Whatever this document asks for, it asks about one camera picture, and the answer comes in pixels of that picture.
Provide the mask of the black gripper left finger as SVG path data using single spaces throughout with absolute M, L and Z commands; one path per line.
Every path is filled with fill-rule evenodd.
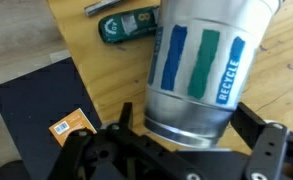
M 129 129 L 133 126 L 133 104 L 125 102 L 120 114 L 119 123 Z

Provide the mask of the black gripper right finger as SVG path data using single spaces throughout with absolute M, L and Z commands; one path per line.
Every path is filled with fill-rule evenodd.
M 231 125 L 246 145 L 252 149 L 266 122 L 253 112 L 247 105 L 240 102 L 233 113 Z

